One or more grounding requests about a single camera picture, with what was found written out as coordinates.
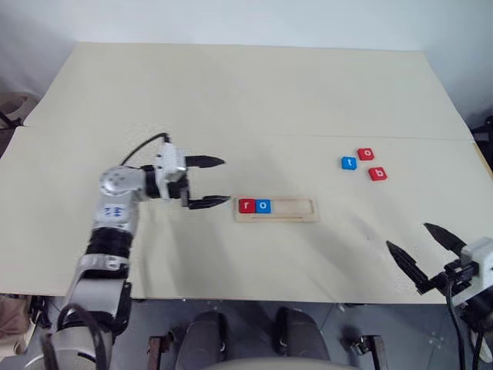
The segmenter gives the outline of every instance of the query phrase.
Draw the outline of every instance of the white wall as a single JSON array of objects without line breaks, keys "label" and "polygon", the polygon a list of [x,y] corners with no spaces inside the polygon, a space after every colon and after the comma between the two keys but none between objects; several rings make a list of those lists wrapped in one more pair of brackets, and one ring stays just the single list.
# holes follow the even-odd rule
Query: white wall
[{"label": "white wall", "polygon": [[476,126],[492,17],[492,0],[0,0],[0,89],[42,96],[75,40],[419,49]]}]

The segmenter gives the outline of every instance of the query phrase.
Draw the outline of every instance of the white robotic arm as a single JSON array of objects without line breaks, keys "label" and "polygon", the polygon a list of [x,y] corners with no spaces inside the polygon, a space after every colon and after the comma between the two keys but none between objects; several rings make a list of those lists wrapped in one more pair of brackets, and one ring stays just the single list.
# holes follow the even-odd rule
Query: white robotic arm
[{"label": "white robotic arm", "polygon": [[35,356],[26,368],[109,368],[112,344],[126,329],[130,315],[132,285],[127,278],[130,246],[139,220],[139,202],[150,198],[181,199],[184,207],[201,209],[229,199],[208,196],[191,200],[186,176],[188,167],[214,167],[224,161],[210,156],[185,157],[166,134],[151,140],[157,137],[163,138],[163,146],[154,165],[125,166],[135,150],[121,166],[102,174],[89,246],[77,264],[57,332],[49,340],[45,339],[43,353]]}]

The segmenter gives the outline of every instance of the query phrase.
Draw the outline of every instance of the floor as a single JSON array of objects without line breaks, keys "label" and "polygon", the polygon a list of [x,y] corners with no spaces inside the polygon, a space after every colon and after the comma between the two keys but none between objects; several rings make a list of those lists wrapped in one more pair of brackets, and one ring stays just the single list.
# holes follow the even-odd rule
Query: floor
[{"label": "floor", "polygon": [[[54,321],[62,299],[54,298],[50,318]],[[270,331],[277,309],[298,308],[311,315],[327,343],[333,362],[373,369],[370,354],[349,355],[341,344],[347,333],[381,335],[390,370],[458,368],[457,340],[444,305],[379,304],[343,306],[338,304],[271,301],[134,301],[129,327],[116,339],[112,368],[145,369],[147,341],[171,328],[186,328],[200,312],[218,310],[229,325],[231,358],[275,356],[270,347]],[[27,353],[0,362],[0,370],[22,368],[39,348],[36,331]],[[161,369],[172,369],[175,348],[162,356]],[[467,346],[467,361],[471,364]],[[491,368],[481,363],[480,368]]]}]

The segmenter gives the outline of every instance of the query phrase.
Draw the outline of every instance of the blue letter block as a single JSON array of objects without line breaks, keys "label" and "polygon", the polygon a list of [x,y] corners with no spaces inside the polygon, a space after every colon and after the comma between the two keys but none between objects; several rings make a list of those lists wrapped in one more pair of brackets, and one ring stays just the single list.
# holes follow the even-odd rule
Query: blue letter block
[{"label": "blue letter block", "polygon": [[356,158],[353,156],[343,156],[340,164],[343,170],[354,171],[357,168]]},{"label": "blue letter block", "polygon": [[269,214],[270,213],[270,200],[269,199],[255,199],[255,213],[256,214]]}]

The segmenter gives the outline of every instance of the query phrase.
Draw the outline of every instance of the table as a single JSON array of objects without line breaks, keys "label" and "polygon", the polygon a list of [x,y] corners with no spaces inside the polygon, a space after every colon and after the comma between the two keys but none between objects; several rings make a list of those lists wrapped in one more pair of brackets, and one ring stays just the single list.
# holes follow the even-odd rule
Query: table
[{"label": "table", "polygon": [[[493,237],[491,172],[420,52],[80,43],[25,125],[0,160],[0,291],[63,295],[99,175],[161,131],[227,162],[192,170],[193,196],[312,197],[320,222],[143,203],[136,298],[441,303],[419,296],[385,241],[432,275],[454,256],[424,222],[466,242]],[[343,171],[361,147],[375,160]],[[373,165],[386,181],[371,182]]]}]

